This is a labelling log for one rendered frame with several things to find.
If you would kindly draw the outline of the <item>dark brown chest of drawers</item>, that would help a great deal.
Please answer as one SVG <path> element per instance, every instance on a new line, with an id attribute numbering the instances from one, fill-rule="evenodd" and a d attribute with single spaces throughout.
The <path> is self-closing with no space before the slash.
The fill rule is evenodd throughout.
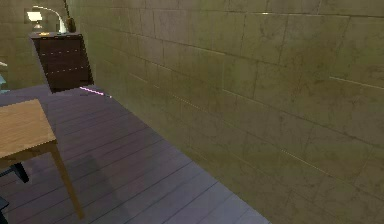
<path id="1" fill-rule="evenodd" d="M 82 34 L 33 32 L 29 37 L 52 93 L 94 84 Z"/>

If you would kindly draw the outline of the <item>dark brown vase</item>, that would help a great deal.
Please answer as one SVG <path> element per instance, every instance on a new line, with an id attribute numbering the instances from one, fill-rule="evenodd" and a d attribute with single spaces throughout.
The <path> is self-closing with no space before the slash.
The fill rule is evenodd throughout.
<path id="1" fill-rule="evenodd" d="M 67 13 L 67 19 L 66 19 L 67 29 L 70 33 L 75 33 L 76 32 L 75 20 L 70 16 L 66 0 L 63 0 L 63 1 L 64 1 L 65 10 Z"/>

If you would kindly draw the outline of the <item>white arched desk lamp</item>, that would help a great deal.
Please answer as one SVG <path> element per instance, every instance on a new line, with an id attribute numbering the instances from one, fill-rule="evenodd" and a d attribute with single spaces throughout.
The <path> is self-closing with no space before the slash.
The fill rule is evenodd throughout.
<path id="1" fill-rule="evenodd" d="M 67 28 L 66 28 L 66 26 L 64 24 L 64 21 L 63 21 L 62 17 L 60 16 L 60 14 L 57 11 L 55 11 L 53 9 L 50 9 L 50 8 L 42 7 L 42 6 L 33 6 L 33 11 L 40 12 L 40 9 L 45 10 L 45 11 L 49 11 L 49 12 L 53 12 L 58 17 L 58 20 L 59 20 L 59 32 L 61 34 L 64 34 L 64 33 L 67 32 Z"/>

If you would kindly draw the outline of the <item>light wooden table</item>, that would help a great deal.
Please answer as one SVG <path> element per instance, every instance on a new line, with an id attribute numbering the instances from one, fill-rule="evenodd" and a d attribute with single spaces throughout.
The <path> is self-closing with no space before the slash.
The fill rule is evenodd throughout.
<path id="1" fill-rule="evenodd" d="M 0 169 L 50 153 L 78 218 L 84 212 L 38 99 L 0 107 Z"/>

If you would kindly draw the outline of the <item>small white shade lamp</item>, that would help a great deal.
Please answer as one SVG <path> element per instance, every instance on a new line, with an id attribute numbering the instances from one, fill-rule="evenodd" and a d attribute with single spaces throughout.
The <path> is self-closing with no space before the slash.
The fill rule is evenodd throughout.
<path id="1" fill-rule="evenodd" d="M 42 15 L 38 11 L 30 11 L 27 13 L 28 19 L 34 24 L 35 29 L 41 29 L 42 25 L 40 22 L 42 21 Z"/>

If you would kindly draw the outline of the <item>black chair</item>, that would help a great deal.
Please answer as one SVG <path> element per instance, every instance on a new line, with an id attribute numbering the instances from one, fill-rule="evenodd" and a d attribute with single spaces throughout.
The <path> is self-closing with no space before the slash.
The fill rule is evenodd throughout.
<path id="1" fill-rule="evenodd" d="M 29 181 L 29 176 L 21 163 L 11 165 L 7 170 L 0 172 L 0 177 L 6 176 L 10 173 L 15 173 L 18 178 L 24 183 L 27 183 Z M 0 196 L 0 224 L 8 224 L 7 219 L 2 213 L 2 210 L 5 209 L 8 205 L 9 202 Z"/>

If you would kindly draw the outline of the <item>pale blue furniture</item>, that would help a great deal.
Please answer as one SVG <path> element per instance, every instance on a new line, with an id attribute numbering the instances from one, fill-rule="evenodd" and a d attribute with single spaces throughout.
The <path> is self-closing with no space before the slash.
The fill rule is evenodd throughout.
<path id="1" fill-rule="evenodd" d="M 0 61 L 0 67 L 7 68 L 8 65 L 6 63 Z M 0 94 L 3 94 L 3 93 L 6 93 L 6 92 L 10 91 L 10 90 L 3 89 L 2 88 L 3 84 L 6 84 L 6 81 L 5 81 L 4 77 L 2 76 L 2 74 L 0 73 Z"/>

